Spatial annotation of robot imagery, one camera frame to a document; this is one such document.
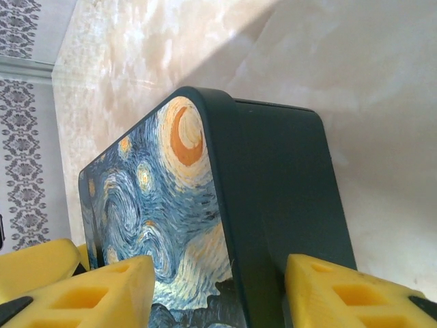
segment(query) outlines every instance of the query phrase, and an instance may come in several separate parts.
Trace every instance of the crescent moon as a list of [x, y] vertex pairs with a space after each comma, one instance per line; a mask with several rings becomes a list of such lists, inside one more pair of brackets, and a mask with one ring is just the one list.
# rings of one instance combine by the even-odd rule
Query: crescent moon
[[203, 152], [203, 135], [201, 134], [200, 142], [193, 148], [187, 148], [180, 139], [179, 123], [186, 111], [186, 107], [182, 107], [176, 114], [175, 120], [171, 127], [170, 146], [179, 161], [185, 166], [191, 166], [196, 163], [202, 156]]

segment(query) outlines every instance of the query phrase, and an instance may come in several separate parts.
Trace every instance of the beige marble surface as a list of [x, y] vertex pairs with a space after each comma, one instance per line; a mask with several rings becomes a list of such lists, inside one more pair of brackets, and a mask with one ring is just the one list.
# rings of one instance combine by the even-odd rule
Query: beige marble surface
[[358, 267], [437, 300], [437, 3], [79, 0], [53, 72], [77, 176], [180, 85], [324, 121]]

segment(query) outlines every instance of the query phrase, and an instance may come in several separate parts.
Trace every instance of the foam block hole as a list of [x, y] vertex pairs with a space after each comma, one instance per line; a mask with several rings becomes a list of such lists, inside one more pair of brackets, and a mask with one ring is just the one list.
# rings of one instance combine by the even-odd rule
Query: foam block hole
[[382, 295], [379, 295], [367, 285], [337, 285], [333, 289], [343, 302], [349, 306], [387, 304], [386, 299]]
[[120, 265], [120, 266], [116, 266], [115, 268], [111, 268], [110, 272], [123, 273], [126, 272], [128, 269], [129, 269], [128, 265]]
[[402, 316], [368, 316], [360, 318], [366, 328], [415, 328], [407, 318]]
[[311, 265], [311, 268], [313, 268], [313, 270], [317, 271], [317, 272], [332, 272], [333, 270], [327, 266], [318, 264], [318, 263], [313, 263]]
[[77, 328], [80, 324], [77, 320], [36, 320], [27, 328]]
[[84, 287], [70, 290], [62, 295], [53, 309], [92, 309], [96, 307], [100, 300], [108, 293], [108, 288]]

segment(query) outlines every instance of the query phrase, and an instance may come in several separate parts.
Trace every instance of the damask wallpaper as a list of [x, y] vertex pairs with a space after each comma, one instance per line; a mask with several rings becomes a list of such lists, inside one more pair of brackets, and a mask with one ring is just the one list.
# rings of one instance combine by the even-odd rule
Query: damask wallpaper
[[76, 0], [0, 0], [0, 55], [54, 64]]
[[0, 79], [0, 254], [70, 237], [53, 90]]

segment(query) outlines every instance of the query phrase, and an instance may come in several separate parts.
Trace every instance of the swirling sky pattern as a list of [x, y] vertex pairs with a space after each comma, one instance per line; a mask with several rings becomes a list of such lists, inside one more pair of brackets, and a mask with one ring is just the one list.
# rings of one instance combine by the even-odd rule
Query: swirling sky pattern
[[[91, 265], [96, 267], [94, 213], [105, 264], [151, 255], [159, 308], [169, 313], [208, 308], [207, 298], [220, 294], [216, 283], [230, 279], [231, 269], [194, 104], [172, 99], [85, 171], [79, 191]], [[154, 323], [153, 313], [150, 327], [164, 327]], [[234, 323], [217, 319], [204, 327], [241, 327], [238, 309], [235, 316]]]

